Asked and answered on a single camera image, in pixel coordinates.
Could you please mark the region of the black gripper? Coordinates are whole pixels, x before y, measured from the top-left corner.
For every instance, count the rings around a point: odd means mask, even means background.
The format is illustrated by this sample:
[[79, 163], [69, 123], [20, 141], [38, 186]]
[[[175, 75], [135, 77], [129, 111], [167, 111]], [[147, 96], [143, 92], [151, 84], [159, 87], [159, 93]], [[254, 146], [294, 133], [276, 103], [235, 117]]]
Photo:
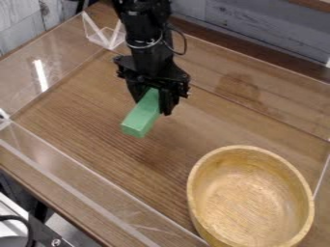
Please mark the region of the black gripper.
[[172, 61], [160, 68], [156, 64], [135, 63], [131, 56], [119, 55], [113, 59], [117, 65], [117, 76], [127, 81], [128, 91], [135, 102], [144, 97], [149, 88], [159, 90], [160, 111], [168, 116], [189, 91], [188, 73]]

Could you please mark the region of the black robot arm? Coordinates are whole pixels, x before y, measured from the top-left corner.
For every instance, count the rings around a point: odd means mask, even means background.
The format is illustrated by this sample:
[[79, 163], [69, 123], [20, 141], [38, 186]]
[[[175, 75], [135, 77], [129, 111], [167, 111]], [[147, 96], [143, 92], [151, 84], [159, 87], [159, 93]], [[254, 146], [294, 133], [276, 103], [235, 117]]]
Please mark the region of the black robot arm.
[[173, 49], [172, 33], [187, 44], [184, 34], [168, 23], [169, 0], [111, 0], [115, 13], [125, 28], [128, 55], [113, 59], [117, 76], [127, 81], [128, 91], [139, 102], [147, 91], [159, 93], [160, 113], [168, 116], [180, 97], [188, 97], [189, 74], [175, 64], [173, 56], [184, 55], [187, 49]]

